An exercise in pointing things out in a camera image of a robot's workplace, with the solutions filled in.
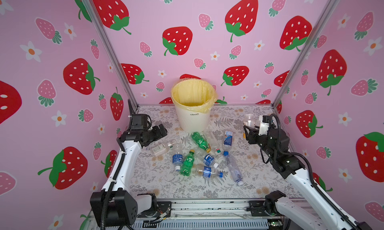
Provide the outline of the clear bottle blue label left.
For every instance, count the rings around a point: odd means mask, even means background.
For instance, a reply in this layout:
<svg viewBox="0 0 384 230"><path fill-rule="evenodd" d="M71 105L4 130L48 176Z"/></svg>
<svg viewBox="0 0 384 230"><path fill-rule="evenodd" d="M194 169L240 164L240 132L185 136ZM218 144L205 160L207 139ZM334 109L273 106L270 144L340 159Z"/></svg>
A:
<svg viewBox="0 0 384 230"><path fill-rule="evenodd" d="M175 167L175 171L179 172L184 162L183 146L181 144L175 144L172 148L172 163Z"/></svg>

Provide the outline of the clear bottle blue cap lying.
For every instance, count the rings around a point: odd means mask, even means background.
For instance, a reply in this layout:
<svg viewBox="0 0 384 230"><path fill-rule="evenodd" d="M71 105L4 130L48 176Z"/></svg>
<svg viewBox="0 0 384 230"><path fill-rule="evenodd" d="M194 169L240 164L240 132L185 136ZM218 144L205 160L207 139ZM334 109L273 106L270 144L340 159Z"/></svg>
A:
<svg viewBox="0 0 384 230"><path fill-rule="evenodd" d="M198 177L203 177L206 179L215 179L215 178L222 179L224 177L223 172L220 172L215 168L206 167L203 165L194 166L193 167L193 173Z"/></svg>

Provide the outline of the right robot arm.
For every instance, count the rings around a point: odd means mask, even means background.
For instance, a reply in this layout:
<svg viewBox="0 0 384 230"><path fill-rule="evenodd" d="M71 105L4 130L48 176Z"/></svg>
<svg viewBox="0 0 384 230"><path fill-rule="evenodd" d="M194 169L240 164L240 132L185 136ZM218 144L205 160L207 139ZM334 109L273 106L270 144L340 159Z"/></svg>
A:
<svg viewBox="0 0 384 230"><path fill-rule="evenodd" d="M323 190L313 177L310 162L301 154L289 152L290 139L281 129L276 114L260 117L260 126L244 126L244 134L250 145L258 145L261 155L267 155L265 164L271 164L283 179L288 181L310 204L316 216L297 206L281 191L265 197L263 206L252 211L263 211L269 216L282 215L304 230L369 230L365 222L358 222L344 211Z"/></svg>

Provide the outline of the left aluminium corner post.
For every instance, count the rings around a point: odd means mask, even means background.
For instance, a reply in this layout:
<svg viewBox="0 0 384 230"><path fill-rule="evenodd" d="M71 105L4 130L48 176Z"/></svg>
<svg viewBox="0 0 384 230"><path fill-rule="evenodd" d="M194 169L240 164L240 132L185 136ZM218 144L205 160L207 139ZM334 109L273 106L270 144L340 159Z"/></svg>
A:
<svg viewBox="0 0 384 230"><path fill-rule="evenodd" d="M102 24L100 18L99 18L99 15L97 13L97 10L95 8L95 5L93 4L93 1L92 0L82 0L94 26L95 26L95 29L104 45L104 48L111 60L111 63L115 69L115 72L121 82L121 85L123 86L126 94L128 95L128 99L131 101L131 104L132 104L132 107L133 107L133 110L135 112L137 112L138 110L138 103L137 103L137 100L134 96L134 93L133 91L131 90L130 88L130 85L129 85L129 82L128 82L128 79L123 71L123 68L121 67L121 64L116 56L116 53L113 49L113 46L111 44L111 41L109 40L107 34L106 34L106 31L104 29L104 25Z"/></svg>

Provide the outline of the clear bottle blue label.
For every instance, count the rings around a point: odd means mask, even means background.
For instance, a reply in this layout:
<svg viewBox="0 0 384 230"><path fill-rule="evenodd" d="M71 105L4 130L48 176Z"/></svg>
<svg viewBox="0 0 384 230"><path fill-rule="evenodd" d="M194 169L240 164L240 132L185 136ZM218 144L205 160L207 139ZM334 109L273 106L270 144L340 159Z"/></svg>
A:
<svg viewBox="0 0 384 230"><path fill-rule="evenodd" d="M181 144L175 144L172 148L172 163L175 167L175 171L179 172L184 162L183 146Z"/></svg>
<svg viewBox="0 0 384 230"><path fill-rule="evenodd" d="M204 150L198 149L195 150L195 157L198 158L206 167L211 167L217 169L219 166L218 161L210 153L207 153Z"/></svg>

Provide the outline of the yellow bin liner bag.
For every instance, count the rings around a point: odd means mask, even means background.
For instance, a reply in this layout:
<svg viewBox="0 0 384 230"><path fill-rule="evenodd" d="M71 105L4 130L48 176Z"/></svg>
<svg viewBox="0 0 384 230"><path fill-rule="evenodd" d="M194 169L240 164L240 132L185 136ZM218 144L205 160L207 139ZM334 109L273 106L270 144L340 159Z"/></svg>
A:
<svg viewBox="0 0 384 230"><path fill-rule="evenodd" d="M208 113L218 100L213 86L205 80L186 78L179 80L171 90L174 105L182 110Z"/></svg>

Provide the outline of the clear bottle blue label middle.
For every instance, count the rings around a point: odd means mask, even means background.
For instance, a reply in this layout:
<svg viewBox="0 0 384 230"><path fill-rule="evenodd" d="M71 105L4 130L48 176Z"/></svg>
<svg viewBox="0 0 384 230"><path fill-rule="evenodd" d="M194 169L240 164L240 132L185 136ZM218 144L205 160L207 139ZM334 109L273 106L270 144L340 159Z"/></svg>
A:
<svg viewBox="0 0 384 230"><path fill-rule="evenodd" d="M211 167L217 169L219 166L218 161L210 153L207 153L204 150L198 149L195 150L195 157L198 158L206 167Z"/></svg>

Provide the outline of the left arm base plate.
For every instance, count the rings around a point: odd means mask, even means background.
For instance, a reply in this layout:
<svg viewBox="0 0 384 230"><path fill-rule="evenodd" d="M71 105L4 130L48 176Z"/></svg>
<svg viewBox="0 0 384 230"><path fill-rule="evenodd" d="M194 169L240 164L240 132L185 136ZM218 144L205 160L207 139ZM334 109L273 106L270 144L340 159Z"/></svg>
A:
<svg viewBox="0 0 384 230"><path fill-rule="evenodd" d="M168 218L171 216L172 202L157 202L154 208L146 210L138 215L138 218Z"/></svg>

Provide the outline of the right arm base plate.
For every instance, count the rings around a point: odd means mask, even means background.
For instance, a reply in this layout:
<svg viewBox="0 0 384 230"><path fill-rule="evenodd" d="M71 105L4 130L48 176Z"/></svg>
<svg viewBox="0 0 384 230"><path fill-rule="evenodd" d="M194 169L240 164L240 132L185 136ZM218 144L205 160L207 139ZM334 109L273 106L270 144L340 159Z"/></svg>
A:
<svg viewBox="0 0 384 230"><path fill-rule="evenodd" d="M250 212L253 217L282 217L270 204L265 204L265 201L253 200L249 201L249 206L246 211Z"/></svg>

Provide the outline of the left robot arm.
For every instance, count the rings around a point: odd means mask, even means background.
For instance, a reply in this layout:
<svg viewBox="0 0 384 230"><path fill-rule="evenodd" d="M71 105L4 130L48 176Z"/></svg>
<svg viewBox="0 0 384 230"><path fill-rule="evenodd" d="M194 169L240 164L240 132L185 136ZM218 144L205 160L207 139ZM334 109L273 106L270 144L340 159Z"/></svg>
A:
<svg viewBox="0 0 384 230"><path fill-rule="evenodd" d="M130 194L130 181L134 174L136 160L144 147L167 136L163 125L153 126L147 114L135 113L132 106L130 123L125 132L117 138L120 150L113 164L110 176L100 192L92 193L90 204L97 225L131 228L142 213L155 214L158 211L155 194Z"/></svg>

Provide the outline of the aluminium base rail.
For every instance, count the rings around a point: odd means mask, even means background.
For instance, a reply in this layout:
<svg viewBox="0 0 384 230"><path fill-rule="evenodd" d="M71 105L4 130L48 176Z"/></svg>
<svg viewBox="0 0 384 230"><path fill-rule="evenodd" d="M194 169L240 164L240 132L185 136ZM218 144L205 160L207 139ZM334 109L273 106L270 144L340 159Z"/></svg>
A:
<svg viewBox="0 0 384 230"><path fill-rule="evenodd" d="M253 217L249 201L264 199L158 199L172 202L168 218L138 218L121 230L298 230L288 217Z"/></svg>

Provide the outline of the clear bottle orange flower label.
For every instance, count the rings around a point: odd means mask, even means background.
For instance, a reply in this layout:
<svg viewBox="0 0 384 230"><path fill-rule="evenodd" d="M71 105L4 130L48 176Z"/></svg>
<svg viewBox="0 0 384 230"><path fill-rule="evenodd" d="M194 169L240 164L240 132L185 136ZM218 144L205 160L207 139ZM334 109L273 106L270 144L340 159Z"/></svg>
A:
<svg viewBox="0 0 384 230"><path fill-rule="evenodd" d="M209 129L204 131L204 135L205 135L205 137L206 137L206 139L210 145L211 151L216 153L217 160L221 161L224 156L223 156L223 152L221 150L221 146L220 146L218 140L216 139L215 135Z"/></svg>

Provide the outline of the square clear bottle green label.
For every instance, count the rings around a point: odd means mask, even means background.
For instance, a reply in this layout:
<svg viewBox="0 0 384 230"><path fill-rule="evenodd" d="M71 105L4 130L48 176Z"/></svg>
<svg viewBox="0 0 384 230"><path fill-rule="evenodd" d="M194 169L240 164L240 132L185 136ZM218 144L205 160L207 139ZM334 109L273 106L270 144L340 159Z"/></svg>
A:
<svg viewBox="0 0 384 230"><path fill-rule="evenodd" d="M156 157L159 157L171 151L175 144L176 142L172 140L167 143L157 144L156 146L151 147L150 150Z"/></svg>

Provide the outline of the clear tea bottle white cap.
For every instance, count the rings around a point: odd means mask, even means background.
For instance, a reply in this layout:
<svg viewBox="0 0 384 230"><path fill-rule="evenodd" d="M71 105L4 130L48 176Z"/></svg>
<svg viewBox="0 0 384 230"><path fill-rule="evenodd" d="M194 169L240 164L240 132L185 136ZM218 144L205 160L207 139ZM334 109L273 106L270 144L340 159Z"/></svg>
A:
<svg viewBox="0 0 384 230"><path fill-rule="evenodd" d="M255 115L252 113L245 114L245 117L243 119L243 125L254 129L260 128L260 122L256 120Z"/></svg>

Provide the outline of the aluminium corner post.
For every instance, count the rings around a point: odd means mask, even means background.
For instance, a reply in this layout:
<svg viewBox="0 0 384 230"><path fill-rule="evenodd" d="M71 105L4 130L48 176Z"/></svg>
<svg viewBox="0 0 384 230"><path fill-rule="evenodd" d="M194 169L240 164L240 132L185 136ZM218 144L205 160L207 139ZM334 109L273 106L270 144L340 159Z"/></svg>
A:
<svg viewBox="0 0 384 230"><path fill-rule="evenodd" d="M128 79L123 71L123 68L121 67L121 64L116 56L116 53L113 49L113 46L111 44L111 41L109 40L107 34L106 34L106 31L104 29L104 25L102 24L100 18L99 18L99 15L97 13L97 10L95 8L95 5L93 4L93 1L92 0L82 0L94 26L95 26L95 29L104 45L104 48L111 60L111 63L115 69L115 72L121 82L121 85L123 86L126 94L128 95L128 99L131 101L131 104L132 104L132 107L133 107L133 110L135 112L137 112L138 110L138 103L137 103L137 100L134 96L134 93L133 91L131 90L130 88L130 85L129 85L129 82L128 82Z"/></svg>
<svg viewBox="0 0 384 230"><path fill-rule="evenodd" d="M309 39L304 44L303 49L299 53L297 59L295 60L293 66L290 69L290 72L279 91L274 103L272 104L273 110L277 110L277 106L279 102L282 100L285 92L287 91L288 87L290 86L291 82L294 80L295 75L300 70L301 66L306 60L307 54L312 50L313 44L315 43L315 40L317 39L317 36L323 31L323 29L326 27L327 22L329 21L330 17L332 16L333 12L337 8L337 5L339 4L340 0L328 0L325 4L323 10L321 11L321 14L319 15L319 18L317 19L317 22L315 23L310 35Z"/></svg>

